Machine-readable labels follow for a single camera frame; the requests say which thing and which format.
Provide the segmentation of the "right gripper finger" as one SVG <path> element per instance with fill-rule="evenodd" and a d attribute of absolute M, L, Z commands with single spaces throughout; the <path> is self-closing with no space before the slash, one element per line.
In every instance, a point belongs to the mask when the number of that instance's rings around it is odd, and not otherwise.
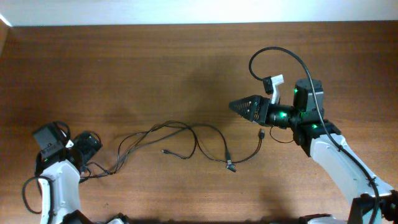
<path fill-rule="evenodd" d="M 244 119 L 246 119 L 246 120 L 248 120 L 250 122 L 256 122 L 257 121 L 257 117 L 256 117 L 257 113 L 256 113 L 255 110 L 250 110 L 250 109 L 241 110 L 238 114 L 241 117 L 243 117 Z"/>
<path fill-rule="evenodd" d="M 237 113 L 254 112 L 261 101 L 261 96 L 252 95 L 229 103 L 229 109 Z"/>

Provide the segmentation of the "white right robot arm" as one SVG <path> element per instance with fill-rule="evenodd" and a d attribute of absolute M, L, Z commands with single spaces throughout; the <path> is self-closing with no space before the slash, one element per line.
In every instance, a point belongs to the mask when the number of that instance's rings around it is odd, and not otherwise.
<path fill-rule="evenodd" d="M 350 149 L 341 131 L 324 119 L 319 80 L 295 83 L 291 106 L 277 103 L 278 83 L 268 77 L 272 98 L 252 95 L 229 103 L 229 108 L 261 126 L 290 128 L 294 142 L 318 163 L 350 203 L 348 223 L 397 223 L 397 191 L 385 183 Z"/>

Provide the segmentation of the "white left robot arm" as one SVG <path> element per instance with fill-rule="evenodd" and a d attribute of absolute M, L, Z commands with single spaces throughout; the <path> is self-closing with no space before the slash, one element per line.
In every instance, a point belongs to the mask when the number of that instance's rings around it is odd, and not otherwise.
<path fill-rule="evenodd" d="M 43 125 L 33 132 L 40 147 L 34 177 L 42 196 L 41 223 L 89 223 L 81 212 L 79 183 L 89 160 L 102 148 L 100 137 L 83 131 L 71 137 L 60 121 Z"/>

